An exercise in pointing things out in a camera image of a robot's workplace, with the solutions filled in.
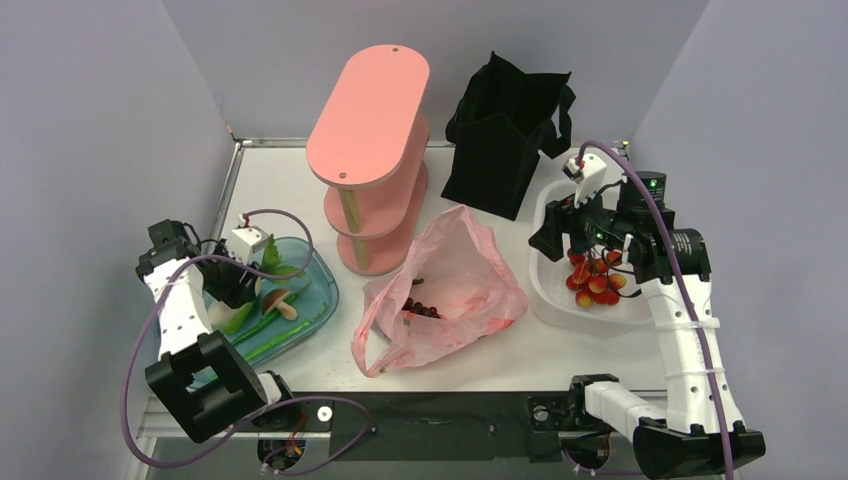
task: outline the white tabletop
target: white tabletop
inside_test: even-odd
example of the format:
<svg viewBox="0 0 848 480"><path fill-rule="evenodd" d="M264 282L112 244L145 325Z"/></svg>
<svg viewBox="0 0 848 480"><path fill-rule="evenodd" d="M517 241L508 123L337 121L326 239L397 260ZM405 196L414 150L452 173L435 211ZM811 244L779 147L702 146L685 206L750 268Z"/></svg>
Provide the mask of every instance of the white tabletop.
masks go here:
<svg viewBox="0 0 848 480"><path fill-rule="evenodd" d="M562 178L559 167L565 158L540 160L515 222L474 210L483 224L494 229L498 247L525 291L532 288L527 239L533 233L535 200L545 185ZM439 213L456 205L440 197L452 159L452 148L427 149L424 160L430 169L430 182L418 232ZM353 362L350 343L362 319L362 286L373 277L356 275L342 265L336 253L337 234L323 213L326 189L309 170L303 148L246 148L223 223L226 231L235 227L242 212L257 208L287 210L309 226L316 249L336 277L341 300L329 322L306 341L261 366L262 370L279 373L292 390L566 390L572 376L590 373L616 375L631 390L665 389L659 342L652 328L615 338L594 337L551 327L532 311L512 327L424 367L365 377ZM297 225L282 217L262 215L255 222L277 236L303 237ZM374 358L376 355L369 351L369 362Z"/></svg>

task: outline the pink shelf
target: pink shelf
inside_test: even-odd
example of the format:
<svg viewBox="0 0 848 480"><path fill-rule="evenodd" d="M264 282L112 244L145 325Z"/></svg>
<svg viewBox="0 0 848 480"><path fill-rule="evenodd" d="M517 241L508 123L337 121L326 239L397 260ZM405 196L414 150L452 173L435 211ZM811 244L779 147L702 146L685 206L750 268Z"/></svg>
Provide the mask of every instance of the pink shelf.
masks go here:
<svg viewBox="0 0 848 480"><path fill-rule="evenodd" d="M392 176L429 77L427 60L400 45L378 45L351 57L306 143L318 179L358 190Z"/></svg>
<svg viewBox="0 0 848 480"><path fill-rule="evenodd" d="M355 191L362 220L362 230L358 233L348 228L338 189L327 189L324 214L330 225L346 237L363 240L380 237L397 228L406 216L429 137L430 126L419 113L397 172L375 187Z"/></svg>
<svg viewBox="0 0 848 480"><path fill-rule="evenodd" d="M360 275L382 275L391 272L406 259L409 245L415 235L415 224L418 220L418 212L424 202L424 192L427 190L427 164L421 163L415 187L412 189L412 198L409 208L400 225L389 234L373 240L364 241L370 256L370 263L366 270L362 270L356 263L354 252L354 240L339 235L336 239L336 249L347 268Z"/></svg>

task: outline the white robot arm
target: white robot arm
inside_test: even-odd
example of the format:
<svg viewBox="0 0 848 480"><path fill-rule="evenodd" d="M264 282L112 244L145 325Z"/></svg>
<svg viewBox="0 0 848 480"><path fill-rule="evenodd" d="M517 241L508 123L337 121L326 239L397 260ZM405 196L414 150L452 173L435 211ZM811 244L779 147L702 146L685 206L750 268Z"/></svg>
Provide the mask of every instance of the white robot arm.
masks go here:
<svg viewBox="0 0 848 480"><path fill-rule="evenodd" d="M145 369L147 383L186 434L200 443L266 405L292 398L274 372L257 374L216 330L241 305L256 297L256 277L234 265L199 262L177 278L174 273L200 255L183 224L165 220L148 229L153 248L139 258L137 274L159 300L171 291L159 313L158 361ZM258 227L240 226L215 253L249 263L269 243ZM207 308L204 292L213 301ZM205 368L217 378L189 391L193 375Z"/></svg>
<svg viewBox="0 0 848 480"><path fill-rule="evenodd" d="M623 252L654 318L668 405L663 410L646 402L611 375L588 375L573 380L574 388L583 394L583 413L602 420L632 442L639 466L649 478L723 473L722 428L708 378L714 374L734 468L759 458L765 453L762 434L745 428L716 343L719 321L712 316L711 271L703 237L693 229L674 229L675 213L664 204L666 176L662 173L637 173L660 210L662 227L657 226L632 182L615 184L622 185L618 204L615 210L605 209L599 195L611 187L602 185L605 170L606 163L597 155L568 160L563 171L578 184L576 193L546 206L545 222L531 237L530 245L552 261L564 256L564 234L576 254L595 245ZM665 228L671 238L698 321L692 321L688 313L659 228ZM709 370L696 329L706 337L712 360Z"/></svg>

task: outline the pink plastic bag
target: pink plastic bag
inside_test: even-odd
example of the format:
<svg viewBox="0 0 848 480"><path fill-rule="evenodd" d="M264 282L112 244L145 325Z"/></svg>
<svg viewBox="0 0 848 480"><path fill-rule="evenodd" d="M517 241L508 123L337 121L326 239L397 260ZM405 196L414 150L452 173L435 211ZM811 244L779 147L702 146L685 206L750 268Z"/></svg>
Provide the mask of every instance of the pink plastic bag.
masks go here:
<svg viewBox="0 0 848 480"><path fill-rule="evenodd" d="M412 285L423 278L424 283ZM527 312L528 300L484 227L465 205L443 212L412 245L401 270L391 279L369 282L365 315L351 351L368 377L418 367L509 327ZM441 318L402 311L408 297L435 306ZM370 367L368 335L379 330L390 344Z"/></svg>

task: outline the toy mushroom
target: toy mushroom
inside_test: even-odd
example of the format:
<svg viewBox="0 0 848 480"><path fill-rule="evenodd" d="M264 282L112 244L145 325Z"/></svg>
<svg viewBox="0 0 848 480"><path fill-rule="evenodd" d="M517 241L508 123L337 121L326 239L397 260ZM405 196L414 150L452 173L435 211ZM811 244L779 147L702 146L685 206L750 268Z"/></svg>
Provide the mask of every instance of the toy mushroom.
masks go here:
<svg viewBox="0 0 848 480"><path fill-rule="evenodd" d="M278 310L286 320L297 319L297 310L285 302L285 299L291 295L291 290L287 288L278 288L271 290L265 298L262 299L262 316L268 315L271 310Z"/></svg>

